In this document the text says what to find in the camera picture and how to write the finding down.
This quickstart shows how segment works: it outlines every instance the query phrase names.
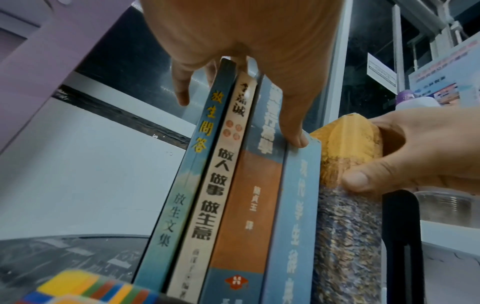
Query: bottle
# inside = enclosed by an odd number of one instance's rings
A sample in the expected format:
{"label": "bottle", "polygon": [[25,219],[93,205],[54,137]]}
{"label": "bottle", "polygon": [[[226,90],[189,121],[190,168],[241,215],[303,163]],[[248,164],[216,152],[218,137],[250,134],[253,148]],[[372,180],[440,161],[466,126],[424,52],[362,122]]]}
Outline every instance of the bottle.
{"label": "bottle", "polygon": [[395,110],[406,110],[424,107],[440,107],[441,105],[433,97],[416,97],[411,90],[400,92],[396,96]]}

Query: red diamond logo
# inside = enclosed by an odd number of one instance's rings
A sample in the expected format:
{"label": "red diamond logo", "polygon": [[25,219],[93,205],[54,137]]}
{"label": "red diamond logo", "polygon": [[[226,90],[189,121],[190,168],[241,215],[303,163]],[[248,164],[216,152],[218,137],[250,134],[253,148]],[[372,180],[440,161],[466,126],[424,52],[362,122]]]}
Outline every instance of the red diamond logo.
{"label": "red diamond logo", "polygon": [[247,284],[249,280],[242,277],[241,275],[234,275],[226,279],[225,282],[227,282],[230,285],[231,289],[237,290],[242,288],[244,284]]}

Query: white label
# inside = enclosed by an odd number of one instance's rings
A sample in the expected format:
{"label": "white label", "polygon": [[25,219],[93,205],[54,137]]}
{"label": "white label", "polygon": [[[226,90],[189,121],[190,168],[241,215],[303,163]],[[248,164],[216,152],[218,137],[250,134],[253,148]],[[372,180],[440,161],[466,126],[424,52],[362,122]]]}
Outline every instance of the white label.
{"label": "white label", "polygon": [[[167,295],[197,303],[224,212],[257,81],[240,73],[195,204]],[[254,223],[245,228],[254,229]]]}
{"label": "white label", "polygon": [[397,94],[397,74],[370,53],[367,57],[366,74]]}

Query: light blue book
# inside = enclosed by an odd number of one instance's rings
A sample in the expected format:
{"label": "light blue book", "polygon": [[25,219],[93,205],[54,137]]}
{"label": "light blue book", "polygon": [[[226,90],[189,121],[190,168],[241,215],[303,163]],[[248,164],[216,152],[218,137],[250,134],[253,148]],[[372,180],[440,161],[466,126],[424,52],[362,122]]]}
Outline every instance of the light blue book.
{"label": "light blue book", "polygon": [[236,76],[234,62],[222,59],[203,113],[133,280],[135,285],[161,291],[216,141]]}
{"label": "light blue book", "polygon": [[262,304],[308,304],[312,292],[322,144],[288,145],[262,287]]}

